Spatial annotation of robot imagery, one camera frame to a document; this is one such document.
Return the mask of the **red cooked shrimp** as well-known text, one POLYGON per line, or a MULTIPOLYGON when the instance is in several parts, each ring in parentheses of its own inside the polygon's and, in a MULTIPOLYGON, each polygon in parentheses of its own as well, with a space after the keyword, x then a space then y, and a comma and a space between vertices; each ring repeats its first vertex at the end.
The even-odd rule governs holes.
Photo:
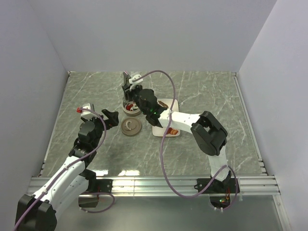
POLYGON ((125 106, 125 109, 126 109, 127 111, 134 111, 134 103, 128 102, 128 103, 126 104, 126 106, 125 106))

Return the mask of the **steel serving tongs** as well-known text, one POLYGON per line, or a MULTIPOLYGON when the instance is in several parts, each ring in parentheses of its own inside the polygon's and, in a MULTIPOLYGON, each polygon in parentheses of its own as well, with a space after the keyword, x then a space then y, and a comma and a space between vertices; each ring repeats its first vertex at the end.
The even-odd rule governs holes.
POLYGON ((130 74, 126 71, 123 72, 123 85, 129 85, 131 86, 131 84, 129 83, 129 80, 130 79, 130 74))

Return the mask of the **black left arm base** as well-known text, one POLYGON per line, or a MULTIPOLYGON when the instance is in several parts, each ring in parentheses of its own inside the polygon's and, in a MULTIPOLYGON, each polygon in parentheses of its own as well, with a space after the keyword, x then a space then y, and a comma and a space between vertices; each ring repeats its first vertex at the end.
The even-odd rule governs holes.
POLYGON ((86 190, 78 197, 78 204, 82 209, 96 208, 101 193, 111 194, 113 186, 112 179, 98 178, 94 171, 88 169, 85 169, 80 176, 87 183, 86 190))

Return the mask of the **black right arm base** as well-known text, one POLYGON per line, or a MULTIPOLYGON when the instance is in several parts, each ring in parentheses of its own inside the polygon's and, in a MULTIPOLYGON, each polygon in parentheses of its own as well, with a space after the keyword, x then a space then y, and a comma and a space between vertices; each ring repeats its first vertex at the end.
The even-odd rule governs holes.
POLYGON ((210 204, 214 209, 224 211, 232 205, 231 194, 237 196, 240 192, 238 179, 230 178, 227 181, 214 180, 203 194, 209 194, 210 204))

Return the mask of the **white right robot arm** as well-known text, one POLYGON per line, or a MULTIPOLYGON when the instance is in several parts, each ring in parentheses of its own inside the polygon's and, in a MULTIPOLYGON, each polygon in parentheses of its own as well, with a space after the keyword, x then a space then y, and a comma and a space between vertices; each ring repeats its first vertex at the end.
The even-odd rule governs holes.
POLYGON ((211 112, 187 114, 163 107, 158 103, 152 89, 143 89, 141 85, 122 86, 124 99, 136 103, 146 120, 154 127, 167 129, 168 126, 186 131, 193 135, 199 149, 208 156, 211 168, 212 187, 223 192, 229 186, 231 171, 226 158, 227 131, 211 112))

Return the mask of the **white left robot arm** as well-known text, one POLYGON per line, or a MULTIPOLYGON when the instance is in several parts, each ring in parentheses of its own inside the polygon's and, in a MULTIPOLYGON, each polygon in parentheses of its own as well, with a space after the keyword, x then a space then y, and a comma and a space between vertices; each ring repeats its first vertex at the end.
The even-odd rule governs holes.
POLYGON ((18 201, 15 231, 53 231, 57 220, 81 194, 111 194, 112 180, 98 180, 96 173, 87 167, 103 144, 107 130, 118 126, 118 112, 95 112, 91 106, 77 109, 81 120, 73 148, 60 169, 32 195, 23 195, 18 201))

